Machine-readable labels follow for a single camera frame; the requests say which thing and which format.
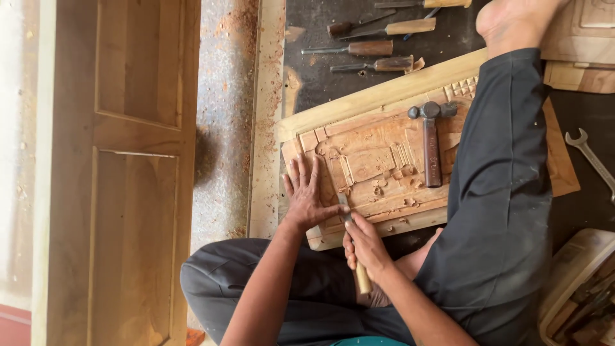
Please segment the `wooden board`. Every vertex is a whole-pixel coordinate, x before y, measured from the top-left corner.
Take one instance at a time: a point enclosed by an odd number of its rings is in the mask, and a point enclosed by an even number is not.
[[[32,345],[186,344],[198,18],[41,3]]]
[[[323,205],[336,204],[338,191],[336,187],[340,188],[347,193],[351,208],[375,223],[383,236],[395,234],[398,229],[396,224],[402,224],[403,227],[399,229],[407,231],[445,222],[447,182],[456,155],[456,145],[459,143],[463,122],[474,98],[478,82],[477,69],[486,59],[480,54],[482,52],[470,54],[477,57],[478,61],[464,56],[454,59],[456,61],[452,63],[443,63],[425,69],[427,72],[425,74],[420,74],[419,71],[415,74],[415,77],[420,76],[419,80],[405,79],[405,76],[392,81],[396,83],[389,83],[403,89],[403,84],[406,82],[413,85],[437,83],[430,78],[456,74],[456,68],[466,73],[475,73],[467,74],[460,81],[440,84],[440,87],[427,92],[409,93],[405,99],[389,99],[390,104],[385,103],[378,108],[370,109],[373,107],[371,98],[387,102],[388,83],[384,83],[367,89],[364,99],[359,99],[353,94],[317,107],[320,108],[318,117],[313,116],[307,121],[300,121],[300,116],[305,117],[302,114],[305,112],[302,112],[285,119],[286,129],[297,128],[293,127],[296,124],[290,122],[293,118],[299,120],[298,126],[312,127],[310,131],[304,131],[282,145],[285,161],[288,163],[297,152],[304,152],[308,157],[322,156],[327,163],[323,165],[325,167],[322,171]],[[428,189],[423,185],[422,120],[410,120],[407,117],[409,107],[421,105],[429,100],[438,103],[454,100],[459,103],[457,117],[442,119],[438,123],[440,155],[446,183],[438,189]],[[344,109],[348,102],[354,102],[354,107]],[[337,121],[340,109],[349,114],[354,112],[356,115]],[[549,167],[554,181],[554,194],[562,195],[580,188],[559,132],[557,119],[552,111],[549,114],[553,115],[547,117],[549,123],[547,141],[552,157]],[[553,145],[553,140],[549,140],[551,137],[558,137],[561,142],[556,141]],[[363,165],[353,163],[353,158],[357,156],[363,159]],[[364,167],[366,165],[371,165],[373,168],[366,169]],[[378,195],[374,194],[374,185],[379,186],[381,190]],[[381,222],[386,222],[387,227],[379,225]],[[343,232],[341,220],[336,217],[310,230],[307,235],[313,249],[324,250],[340,246]]]
[[[544,82],[560,90],[613,94],[615,65],[549,61]]]
[[[615,3],[572,0],[555,17],[542,41],[542,58],[615,63]]]

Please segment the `leg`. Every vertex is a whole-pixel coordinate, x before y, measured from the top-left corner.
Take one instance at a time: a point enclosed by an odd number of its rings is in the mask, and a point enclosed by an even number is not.
[[[222,340],[245,284],[268,245],[264,239],[212,243],[182,266],[184,295],[216,343]],[[325,346],[356,336],[411,342],[393,307],[364,310],[356,305],[354,279],[345,261],[301,248],[278,343]]]
[[[551,255],[551,191],[535,47],[559,3],[495,0],[479,15],[492,59],[480,69],[464,125],[448,225],[415,280],[480,345],[523,344],[536,326]]]

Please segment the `open-end wrench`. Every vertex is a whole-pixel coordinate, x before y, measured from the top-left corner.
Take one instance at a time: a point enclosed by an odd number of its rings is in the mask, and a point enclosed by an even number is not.
[[[589,148],[587,145],[587,139],[589,136],[583,129],[579,129],[581,133],[581,137],[579,139],[572,139],[570,137],[570,133],[566,132],[566,143],[568,145],[572,145],[585,155],[590,164],[592,164],[593,168],[600,174],[600,177],[605,180],[606,184],[611,188],[611,202],[615,204],[615,179],[609,171],[606,170],[605,165],[600,162],[596,154]]]

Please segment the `person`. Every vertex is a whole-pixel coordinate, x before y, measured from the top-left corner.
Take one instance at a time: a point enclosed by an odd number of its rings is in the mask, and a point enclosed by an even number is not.
[[[221,346],[528,345],[551,255],[541,38],[567,0],[494,0],[477,31],[489,60],[451,175],[448,223],[393,262],[361,215],[345,224],[347,261],[301,246],[305,232],[345,206],[319,201],[291,160],[290,207],[272,240],[208,244],[182,266],[188,304]],[[375,284],[359,294],[357,259]]]

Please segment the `carving gouge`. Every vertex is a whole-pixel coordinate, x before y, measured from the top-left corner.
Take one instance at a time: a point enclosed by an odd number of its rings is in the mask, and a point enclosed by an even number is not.
[[[373,23],[377,20],[381,20],[382,18],[386,18],[390,15],[394,15],[397,13],[395,9],[386,10],[381,15],[374,17],[368,20],[359,20],[359,24],[352,24],[351,22],[341,22],[335,23],[331,25],[327,25],[327,32],[330,36],[337,36],[341,34],[348,34],[352,29],[358,28],[363,25],[367,25],[369,23]]]
[[[345,206],[348,205],[348,199],[346,198],[346,194],[343,191],[338,192],[338,200],[340,204],[343,204]],[[344,215],[344,222],[346,221],[354,222],[350,214]],[[370,277],[367,276],[367,269],[365,269],[365,267],[358,260],[357,269],[355,270],[355,272],[357,273],[357,281],[361,294],[371,293],[373,291],[373,288],[371,286]]]
[[[463,6],[465,8],[470,7],[472,0],[413,0],[413,1],[398,1],[398,2],[377,2],[374,6],[377,9],[392,9],[395,7],[411,7],[411,6],[423,6],[426,9],[433,9],[434,7],[453,7]]]
[[[348,47],[334,48],[306,48],[301,50],[301,54],[318,53],[343,53],[348,52],[352,55],[391,55],[393,54],[393,41],[368,41],[353,42]]]
[[[436,13],[438,13],[438,11],[441,9],[442,7],[436,7],[434,8],[431,12],[429,12],[429,14],[425,17],[425,19],[430,19],[431,17],[435,16]],[[404,41],[407,41],[410,36],[412,36],[413,33],[409,33],[406,36],[403,37]]]
[[[366,68],[374,69],[375,71],[405,71],[414,67],[415,59],[409,57],[396,57],[378,59],[373,64],[354,63],[350,65],[331,66],[331,72],[343,71],[360,71]]]
[[[387,35],[398,35],[407,33],[423,33],[425,31],[433,31],[435,29],[435,18],[407,20],[405,22],[392,23],[384,29],[365,31],[356,33],[350,36],[345,36],[339,39],[349,39],[362,36],[370,36],[374,34],[386,33]]]

